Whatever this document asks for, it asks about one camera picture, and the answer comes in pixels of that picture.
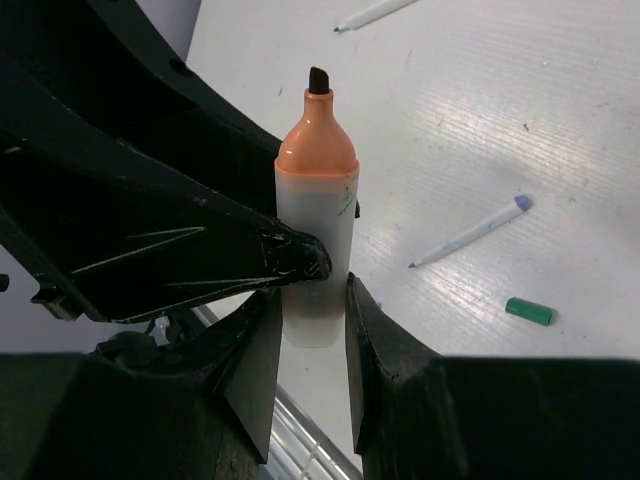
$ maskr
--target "orange highlighter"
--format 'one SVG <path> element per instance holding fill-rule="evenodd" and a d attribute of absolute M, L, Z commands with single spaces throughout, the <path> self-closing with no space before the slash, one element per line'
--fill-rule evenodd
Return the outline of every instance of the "orange highlighter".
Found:
<path fill-rule="evenodd" d="M 313 67 L 304 113 L 286 136 L 275 161 L 278 218 L 317 237 L 333 271 L 322 282 L 282 289 L 287 340 L 300 347 L 328 347 L 344 317 L 360 164 L 353 144 L 333 116 L 329 76 Z"/>

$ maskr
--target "green marker cap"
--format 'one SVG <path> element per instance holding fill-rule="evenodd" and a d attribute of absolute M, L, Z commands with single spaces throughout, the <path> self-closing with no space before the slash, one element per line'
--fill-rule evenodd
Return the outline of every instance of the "green marker cap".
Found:
<path fill-rule="evenodd" d="M 545 327 L 548 327 L 553 319 L 553 310 L 549 307 L 527 302 L 526 300 L 516 297 L 510 298 L 507 301 L 504 311 L 516 317 L 539 323 Z"/>

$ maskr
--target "white surface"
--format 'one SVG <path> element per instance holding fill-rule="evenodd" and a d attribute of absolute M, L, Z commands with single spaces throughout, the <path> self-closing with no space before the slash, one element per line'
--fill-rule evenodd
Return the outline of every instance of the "white surface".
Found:
<path fill-rule="evenodd" d="M 361 162 L 352 270 L 422 342 L 638 358 L 640 2 L 424 0 L 332 32 L 369 4 L 205 0 L 189 66 L 280 138 L 309 67 L 329 72 Z M 519 192 L 535 205 L 509 227 L 406 268 Z M 511 296 L 557 323 L 507 316 Z M 352 451 L 342 345 L 283 344 L 279 381 Z"/>

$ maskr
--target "pen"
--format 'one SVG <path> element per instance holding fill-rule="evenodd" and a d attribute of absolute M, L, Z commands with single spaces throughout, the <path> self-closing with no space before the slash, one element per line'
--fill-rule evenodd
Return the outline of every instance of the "pen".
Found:
<path fill-rule="evenodd" d="M 424 263 L 437 262 L 441 258 L 446 257 L 451 252 L 455 252 L 459 248 L 468 245 L 469 243 L 477 240 L 486 233 L 489 233 L 500 225 L 513 220 L 518 215 L 523 214 L 531 208 L 533 202 L 527 195 L 518 195 L 513 199 L 513 202 L 502 208 L 493 215 L 485 218 L 484 220 L 476 223 L 472 227 L 469 227 L 464 232 L 459 233 L 451 237 L 444 243 L 440 243 L 431 250 L 429 250 L 420 259 L 414 261 L 409 265 L 409 268 L 419 267 Z"/>
<path fill-rule="evenodd" d="M 368 23 L 375 22 L 376 20 L 395 12 L 396 10 L 406 7 L 410 3 L 417 0 L 387 0 L 376 5 L 372 5 L 366 10 L 356 13 L 352 17 L 349 17 L 343 23 L 333 29 L 334 32 L 344 32 L 345 30 L 357 30 L 360 27 L 364 27 Z"/>

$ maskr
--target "black plastic part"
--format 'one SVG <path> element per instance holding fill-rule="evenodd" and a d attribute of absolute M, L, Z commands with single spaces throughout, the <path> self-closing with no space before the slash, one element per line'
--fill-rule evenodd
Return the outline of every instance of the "black plastic part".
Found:
<path fill-rule="evenodd" d="M 353 275 L 346 351 L 364 478 L 638 478 L 640 365 L 440 357 Z"/>
<path fill-rule="evenodd" d="M 10 278 L 6 273 L 0 273 L 0 292 L 6 292 L 9 288 Z"/>
<path fill-rule="evenodd" d="M 0 105 L 0 243 L 56 317 L 142 322 L 329 276 L 275 218 L 280 142 L 134 0 L 7 1 Z"/>
<path fill-rule="evenodd" d="M 277 291 L 258 292 L 169 349 L 134 334 L 100 349 L 115 361 L 0 356 L 3 477 L 254 478 L 268 452 L 279 312 Z"/>

